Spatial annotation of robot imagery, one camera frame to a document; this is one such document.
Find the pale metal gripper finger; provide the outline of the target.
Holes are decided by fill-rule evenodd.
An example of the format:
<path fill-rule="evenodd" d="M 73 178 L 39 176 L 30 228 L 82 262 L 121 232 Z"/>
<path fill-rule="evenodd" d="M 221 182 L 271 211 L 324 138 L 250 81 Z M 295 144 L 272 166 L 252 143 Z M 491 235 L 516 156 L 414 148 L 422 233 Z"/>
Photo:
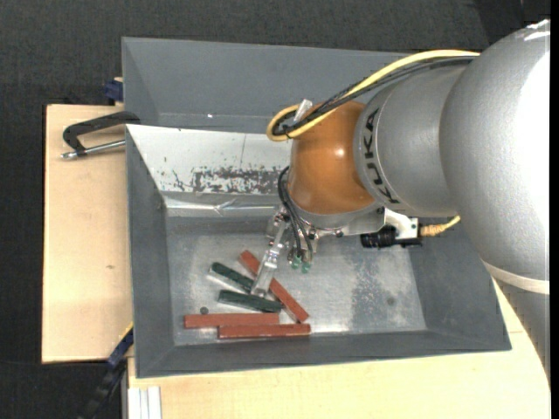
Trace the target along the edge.
<path fill-rule="evenodd" d="M 251 294 L 267 294 L 274 274 L 274 257 L 265 255 L 259 266 L 257 277 L 252 285 Z"/>
<path fill-rule="evenodd" d="M 270 285 L 273 281 L 274 274 L 278 269 L 278 260 L 277 256 L 275 257 L 268 257 L 266 258 L 265 262 L 262 265 L 262 269 L 260 271 L 260 296 L 265 297 L 269 291 Z"/>

